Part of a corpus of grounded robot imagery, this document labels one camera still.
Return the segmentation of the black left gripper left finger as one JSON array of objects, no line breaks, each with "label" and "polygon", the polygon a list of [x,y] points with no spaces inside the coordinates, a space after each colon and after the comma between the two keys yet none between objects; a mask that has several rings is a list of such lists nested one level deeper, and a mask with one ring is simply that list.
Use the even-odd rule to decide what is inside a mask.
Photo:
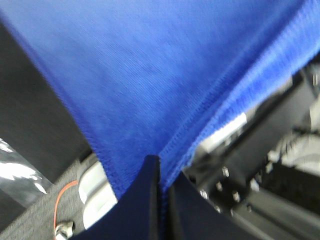
[{"label": "black left gripper left finger", "polygon": [[160,158],[145,157],[127,191],[112,209],[73,240],[159,240]]}]

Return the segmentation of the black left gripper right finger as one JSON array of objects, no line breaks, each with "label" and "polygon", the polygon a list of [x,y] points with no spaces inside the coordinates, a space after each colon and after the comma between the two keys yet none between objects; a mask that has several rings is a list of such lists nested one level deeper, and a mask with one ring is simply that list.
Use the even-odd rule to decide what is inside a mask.
[{"label": "black left gripper right finger", "polygon": [[169,240],[249,240],[250,233],[219,214],[180,173],[168,190]]}]

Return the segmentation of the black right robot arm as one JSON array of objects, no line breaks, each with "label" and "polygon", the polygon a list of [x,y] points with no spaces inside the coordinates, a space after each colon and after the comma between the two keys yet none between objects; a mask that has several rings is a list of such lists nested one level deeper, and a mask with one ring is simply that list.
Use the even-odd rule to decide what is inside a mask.
[{"label": "black right robot arm", "polygon": [[282,94],[261,104],[243,132],[186,171],[220,216],[260,240],[320,237],[320,179],[289,163],[302,137],[320,132],[302,125],[320,95],[320,65],[312,62]]}]

